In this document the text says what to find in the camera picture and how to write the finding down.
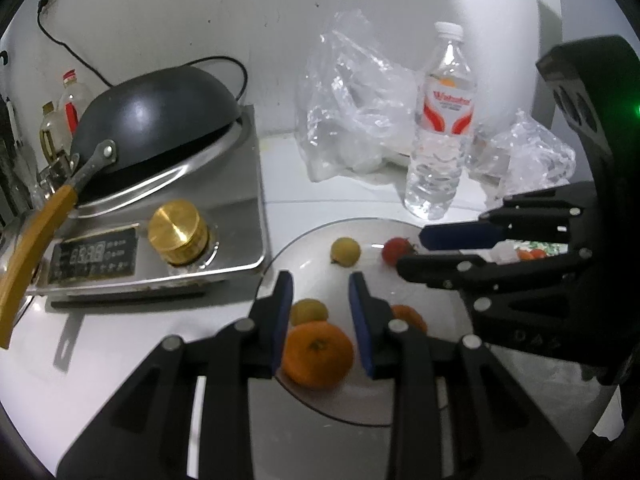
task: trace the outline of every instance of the wok handle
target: wok handle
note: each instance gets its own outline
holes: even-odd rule
[[[0,280],[0,347],[9,348],[20,301],[56,230],[78,202],[78,192],[65,184],[31,219]]]

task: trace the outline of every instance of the gold knob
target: gold knob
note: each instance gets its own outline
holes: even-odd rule
[[[181,266],[202,254],[209,229],[196,206],[187,200],[173,200],[156,209],[149,221],[148,238],[164,261]]]

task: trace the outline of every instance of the table surface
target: table surface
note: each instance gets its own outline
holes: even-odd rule
[[[301,234],[341,219],[423,223],[401,205],[406,174],[401,168],[311,183],[291,136],[262,138],[260,154],[272,255]],[[464,176],[441,221],[476,219],[484,199],[480,185]],[[248,313],[257,284],[258,277],[220,283],[202,298],[145,307],[88,305],[61,311],[38,297],[18,323],[10,350],[0,352],[2,404],[31,450],[55,473],[82,428],[164,336],[179,334],[192,341],[215,334]],[[583,381],[572,363],[493,350],[577,450],[614,389]],[[196,405],[201,395],[202,384]],[[256,478],[383,478],[387,428],[358,428],[324,418],[275,381],[251,381],[250,403]],[[188,468],[193,477],[197,441],[194,423]]]

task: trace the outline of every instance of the power cord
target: power cord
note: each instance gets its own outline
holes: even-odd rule
[[[113,84],[111,84],[97,69],[95,69],[93,66],[91,66],[90,64],[88,64],[84,59],[82,59],[80,56],[78,56],[78,54],[76,54],[71,47],[68,46],[68,44],[64,43],[63,41],[59,41],[56,40],[52,35],[50,35],[45,28],[42,26],[42,22],[40,21],[40,14],[42,13],[42,9],[49,3],[49,0],[40,0],[38,2],[38,27],[40,28],[40,30],[42,31],[42,33],[49,38],[53,43],[55,43],[56,45],[62,46],[64,47],[69,54],[71,54],[75,59],[78,60],[78,62],[80,62],[83,66],[87,67],[91,72],[93,72],[98,79],[100,79],[100,81],[102,81],[105,85],[107,85],[109,88],[113,87]],[[236,96],[236,101],[240,100],[240,98],[244,95],[244,92],[246,91],[246,87],[249,83],[249,74],[247,72],[246,67],[244,66],[244,64],[236,59],[235,57],[231,57],[231,56],[207,56],[207,57],[201,57],[198,59],[194,59],[193,61],[187,62],[185,63],[183,66],[192,66],[195,65],[197,63],[201,63],[204,61],[228,61],[230,63],[233,63],[234,65],[238,66],[240,68],[240,70],[242,71],[242,88],[240,89],[240,92],[238,93],[238,95]]]
[[[80,56],[78,56],[78,54],[76,54],[73,50],[71,50],[71,47],[68,46],[68,44],[66,44],[64,41],[59,41],[56,40],[56,38],[54,38],[52,35],[50,35],[45,28],[42,26],[42,22],[40,21],[40,14],[42,13],[42,9],[45,7],[45,5],[47,5],[49,3],[49,0],[40,0],[38,2],[38,27],[40,28],[40,30],[42,31],[42,33],[49,38],[51,41],[53,41],[53,43],[55,43],[56,45],[62,46],[64,48],[66,48],[66,50],[68,51],[69,54],[71,54],[73,57],[75,57],[79,63],[81,63],[82,65],[84,65],[85,67],[87,67],[89,70],[91,70],[91,72],[93,72],[100,81],[102,81],[105,85],[107,85],[109,88],[112,88],[113,85],[111,83],[109,83],[109,81],[107,81],[107,79],[105,78],[105,76],[103,76],[100,72],[98,72],[98,70],[96,70],[94,67],[92,67],[90,64],[88,64],[84,59],[82,59]]]

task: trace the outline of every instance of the red tomato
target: red tomato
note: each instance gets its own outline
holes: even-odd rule
[[[524,249],[516,249],[516,254],[518,255],[519,259],[521,262],[525,261],[525,260],[535,260],[536,257],[531,254],[529,251],[526,251]]]
[[[546,258],[546,252],[544,249],[532,249],[529,252],[531,253],[531,256],[533,256],[537,260]]]
[[[391,238],[382,248],[382,259],[387,265],[396,266],[398,260],[407,254],[415,253],[414,247],[406,238]]]

